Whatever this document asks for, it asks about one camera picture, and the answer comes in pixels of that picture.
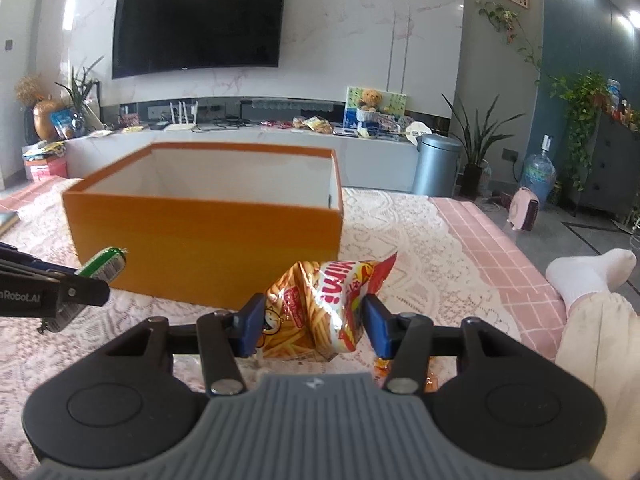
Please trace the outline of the green sausage stick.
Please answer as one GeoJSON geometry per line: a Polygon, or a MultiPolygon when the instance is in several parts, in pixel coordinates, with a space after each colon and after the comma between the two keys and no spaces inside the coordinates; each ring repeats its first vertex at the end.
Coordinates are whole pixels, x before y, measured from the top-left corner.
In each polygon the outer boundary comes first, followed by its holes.
{"type": "MultiPolygon", "coordinates": [[[[76,271],[76,274],[84,278],[94,278],[95,280],[111,284],[125,269],[126,262],[127,251],[125,248],[107,247],[95,254],[76,271]]],[[[86,307],[86,304],[64,302],[64,304],[61,304],[56,309],[53,318],[43,318],[41,320],[37,332],[40,333],[40,335],[62,332],[86,307]]]]}

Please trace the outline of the red fries snack bag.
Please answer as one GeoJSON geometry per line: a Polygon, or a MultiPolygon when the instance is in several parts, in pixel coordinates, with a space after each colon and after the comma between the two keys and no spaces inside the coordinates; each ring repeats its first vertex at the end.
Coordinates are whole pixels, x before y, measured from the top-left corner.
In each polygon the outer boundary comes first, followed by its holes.
{"type": "Polygon", "coordinates": [[[356,351],[362,300],[381,289],[396,259],[294,263],[266,291],[259,353],[267,360],[326,362],[356,351]]]}

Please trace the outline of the red spicy meat packet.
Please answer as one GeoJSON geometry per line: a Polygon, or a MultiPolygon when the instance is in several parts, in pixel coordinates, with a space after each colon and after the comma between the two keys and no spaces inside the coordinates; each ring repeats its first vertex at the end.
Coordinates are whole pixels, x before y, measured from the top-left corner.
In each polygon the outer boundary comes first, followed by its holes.
{"type": "MultiPolygon", "coordinates": [[[[383,387],[385,384],[393,393],[413,394],[417,393],[418,380],[407,374],[399,374],[393,371],[393,361],[375,358],[373,363],[373,376],[375,381],[383,387]]],[[[434,393],[439,388],[439,381],[434,372],[427,370],[424,376],[423,392],[434,393]]]]}

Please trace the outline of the white lace tablecloth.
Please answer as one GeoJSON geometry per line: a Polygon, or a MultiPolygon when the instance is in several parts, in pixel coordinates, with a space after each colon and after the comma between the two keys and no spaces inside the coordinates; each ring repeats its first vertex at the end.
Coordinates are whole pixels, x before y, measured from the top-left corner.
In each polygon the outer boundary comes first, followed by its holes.
{"type": "MultiPolygon", "coordinates": [[[[292,361],[288,352],[306,336],[325,340],[328,311],[356,304],[373,270],[384,270],[376,293],[394,313],[428,316],[456,326],[477,316],[546,358],[558,351],[566,322],[562,301],[529,260],[477,206],[348,188],[337,263],[291,262],[269,281],[265,335],[240,364],[249,384],[276,373],[371,372],[385,367],[367,339],[328,362],[292,361]]],[[[88,308],[58,334],[38,333],[34,318],[1,322],[1,460],[7,474],[24,476],[36,458],[21,423],[35,388],[64,368],[151,316],[190,324],[204,313],[195,304],[115,290],[108,303],[88,308]]]]}

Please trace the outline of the orange cardboard box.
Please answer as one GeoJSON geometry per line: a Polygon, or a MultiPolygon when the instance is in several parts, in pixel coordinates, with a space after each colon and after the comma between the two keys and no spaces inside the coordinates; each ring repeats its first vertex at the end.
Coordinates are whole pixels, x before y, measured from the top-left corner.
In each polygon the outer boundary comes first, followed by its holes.
{"type": "Polygon", "coordinates": [[[238,310],[298,260],[331,261],[341,245],[340,174],[332,156],[242,170],[204,150],[150,145],[62,195],[80,261],[125,248],[114,288],[238,310]]]}

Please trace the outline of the brown vase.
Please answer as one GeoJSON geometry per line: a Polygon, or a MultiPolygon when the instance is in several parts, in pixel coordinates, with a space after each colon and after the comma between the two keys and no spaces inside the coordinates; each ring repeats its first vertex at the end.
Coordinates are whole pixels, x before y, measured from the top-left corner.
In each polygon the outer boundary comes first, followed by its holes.
{"type": "Polygon", "coordinates": [[[64,107],[65,104],[60,100],[41,100],[35,104],[32,114],[36,133],[41,140],[50,142],[58,137],[51,115],[64,107]]]}

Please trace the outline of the grey metal trash bin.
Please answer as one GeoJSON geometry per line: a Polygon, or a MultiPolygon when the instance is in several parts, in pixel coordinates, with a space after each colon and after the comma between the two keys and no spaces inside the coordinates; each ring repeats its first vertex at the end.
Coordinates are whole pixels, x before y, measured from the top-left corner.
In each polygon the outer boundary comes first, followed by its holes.
{"type": "Polygon", "coordinates": [[[418,141],[418,164],[414,175],[414,195],[451,197],[454,195],[462,144],[456,138],[425,133],[418,141]]]}

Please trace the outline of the white tv cabinet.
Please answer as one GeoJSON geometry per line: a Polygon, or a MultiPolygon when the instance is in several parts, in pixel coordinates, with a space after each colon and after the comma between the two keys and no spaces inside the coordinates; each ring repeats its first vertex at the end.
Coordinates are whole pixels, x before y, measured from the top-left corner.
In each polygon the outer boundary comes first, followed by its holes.
{"type": "Polygon", "coordinates": [[[85,178],[155,144],[208,151],[209,162],[224,165],[236,162],[242,170],[253,170],[262,164],[273,166],[278,162],[287,165],[293,156],[299,155],[302,165],[320,174],[318,162],[310,162],[308,158],[332,156],[340,183],[346,188],[401,193],[411,191],[418,163],[418,150],[410,143],[265,127],[205,131],[145,129],[67,141],[67,173],[71,178],[85,178]]]}

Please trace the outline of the green potted floor plant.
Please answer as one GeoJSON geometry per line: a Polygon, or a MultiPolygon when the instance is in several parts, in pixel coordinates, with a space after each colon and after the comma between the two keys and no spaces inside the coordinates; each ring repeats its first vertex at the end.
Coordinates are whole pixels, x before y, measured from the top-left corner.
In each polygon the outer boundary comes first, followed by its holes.
{"type": "Polygon", "coordinates": [[[451,112],[452,119],[461,130],[460,134],[452,134],[461,143],[466,157],[460,195],[475,200],[480,190],[480,177],[483,174],[482,163],[488,150],[494,144],[512,138],[511,133],[500,133],[499,130],[509,122],[515,122],[524,117],[525,114],[518,113],[506,119],[492,119],[492,114],[494,114],[499,101],[499,97],[495,96],[484,117],[480,117],[480,113],[475,112],[474,119],[470,120],[462,99],[457,94],[454,95],[453,100],[448,99],[444,94],[442,98],[451,112]]]}

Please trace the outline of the potted aloe plant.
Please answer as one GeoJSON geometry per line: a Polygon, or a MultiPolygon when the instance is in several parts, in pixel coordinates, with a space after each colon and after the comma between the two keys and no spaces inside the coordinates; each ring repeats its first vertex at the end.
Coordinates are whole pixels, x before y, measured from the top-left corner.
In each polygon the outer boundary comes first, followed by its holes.
{"type": "Polygon", "coordinates": [[[103,60],[100,56],[89,66],[68,68],[66,84],[55,84],[64,89],[70,101],[70,108],[82,120],[87,131],[98,130],[103,122],[100,118],[100,84],[101,81],[94,73],[96,66],[103,60]]]}

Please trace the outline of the pink small heater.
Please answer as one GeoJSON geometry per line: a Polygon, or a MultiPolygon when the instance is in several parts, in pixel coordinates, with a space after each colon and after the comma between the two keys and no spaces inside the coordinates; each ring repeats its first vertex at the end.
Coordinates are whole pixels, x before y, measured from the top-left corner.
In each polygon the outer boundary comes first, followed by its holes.
{"type": "Polygon", "coordinates": [[[539,210],[539,200],[537,195],[522,186],[513,197],[508,213],[508,221],[513,231],[527,231],[533,229],[539,210]]]}

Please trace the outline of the white wifi router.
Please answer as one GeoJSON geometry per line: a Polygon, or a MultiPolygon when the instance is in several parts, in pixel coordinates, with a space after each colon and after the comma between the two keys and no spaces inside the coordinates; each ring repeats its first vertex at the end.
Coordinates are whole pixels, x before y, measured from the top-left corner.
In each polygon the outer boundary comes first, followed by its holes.
{"type": "Polygon", "coordinates": [[[198,125],[198,101],[191,104],[186,101],[179,101],[176,105],[170,104],[170,116],[166,131],[195,129],[198,125]]]}

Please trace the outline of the white sock foot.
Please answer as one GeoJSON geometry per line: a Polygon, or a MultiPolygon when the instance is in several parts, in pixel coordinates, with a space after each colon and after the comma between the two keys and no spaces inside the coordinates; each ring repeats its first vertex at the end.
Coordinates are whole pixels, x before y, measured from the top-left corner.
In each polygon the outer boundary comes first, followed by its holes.
{"type": "Polygon", "coordinates": [[[614,248],[598,256],[557,258],[547,266],[544,276],[570,312],[588,296],[616,292],[630,278],[636,264],[637,257],[631,250],[614,248]]]}

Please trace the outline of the snack pile on cabinet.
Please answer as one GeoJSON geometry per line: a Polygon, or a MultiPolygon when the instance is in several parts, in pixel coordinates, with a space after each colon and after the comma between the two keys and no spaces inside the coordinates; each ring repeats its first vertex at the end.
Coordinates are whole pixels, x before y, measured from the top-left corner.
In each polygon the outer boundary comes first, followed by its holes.
{"type": "Polygon", "coordinates": [[[311,118],[294,117],[292,120],[292,127],[300,130],[308,130],[321,134],[332,134],[334,128],[331,123],[323,118],[314,116],[311,118]]]}

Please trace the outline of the teddy bear gift box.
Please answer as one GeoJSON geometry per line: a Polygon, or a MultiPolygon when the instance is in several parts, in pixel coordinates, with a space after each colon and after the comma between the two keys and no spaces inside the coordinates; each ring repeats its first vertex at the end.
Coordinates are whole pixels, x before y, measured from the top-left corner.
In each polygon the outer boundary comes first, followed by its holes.
{"type": "Polygon", "coordinates": [[[408,98],[405,94],[373,88],[348,87],[343,127],[362,136],[400,133],[408,98]]]}

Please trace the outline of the blue water jug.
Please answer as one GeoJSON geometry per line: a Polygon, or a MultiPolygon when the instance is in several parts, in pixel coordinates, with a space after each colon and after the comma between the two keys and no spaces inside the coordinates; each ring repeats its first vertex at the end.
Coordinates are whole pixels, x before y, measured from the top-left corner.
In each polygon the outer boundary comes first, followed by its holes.
{"type": "Polygon", "coordinates": [[[537,196],[539,208],[544,208],[554,187],[556,169],[549,157],[552,139],[544,136],[540,152],[530,155],[524,162],[520,185],[537,196]]]}

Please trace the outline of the beige trouser leg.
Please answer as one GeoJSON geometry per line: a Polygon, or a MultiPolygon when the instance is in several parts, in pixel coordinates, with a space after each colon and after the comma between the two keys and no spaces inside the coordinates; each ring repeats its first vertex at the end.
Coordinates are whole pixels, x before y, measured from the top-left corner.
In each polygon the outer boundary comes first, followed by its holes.
{"type": "Polygon", "coordinates": [[[610,479],[639,474],[639,315],[617,292],[568,310],[555,363],[600,396],[606,426],[591,463],[610,479]]]}

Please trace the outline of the dark grey drawer cabinet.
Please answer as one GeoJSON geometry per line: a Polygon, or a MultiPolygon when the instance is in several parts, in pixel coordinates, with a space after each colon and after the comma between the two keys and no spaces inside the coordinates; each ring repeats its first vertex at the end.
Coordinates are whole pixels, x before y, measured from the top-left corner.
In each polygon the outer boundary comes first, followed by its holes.
{"type": "Polygon", "coordinates": [[[625,220],[639,186],[639,133],[603,114],[593,138],[591,169],[578,207],[625,220]]]}

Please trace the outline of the trailing green ivy plant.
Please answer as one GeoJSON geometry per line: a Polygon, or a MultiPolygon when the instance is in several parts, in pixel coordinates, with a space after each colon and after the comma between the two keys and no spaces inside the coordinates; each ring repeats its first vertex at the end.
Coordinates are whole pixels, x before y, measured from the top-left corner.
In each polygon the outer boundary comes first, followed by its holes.
{"type": "Polygon", "coordinates": [[[571,77],[551,77],[551,95],[566,103],[565,180],[582,192],[590,173],[588,144],[596,131],[600,110],[608,102],[606,80],[588,70],[571,77]]]}

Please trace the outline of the black wall television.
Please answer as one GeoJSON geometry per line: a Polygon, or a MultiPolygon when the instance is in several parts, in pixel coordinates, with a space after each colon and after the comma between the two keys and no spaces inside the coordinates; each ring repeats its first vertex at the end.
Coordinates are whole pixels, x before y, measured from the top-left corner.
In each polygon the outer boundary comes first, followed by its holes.
{"type": "Polygon", "coordinates": [[[117,0],[114,79],[277,67],[284,0],[117,0]]]}

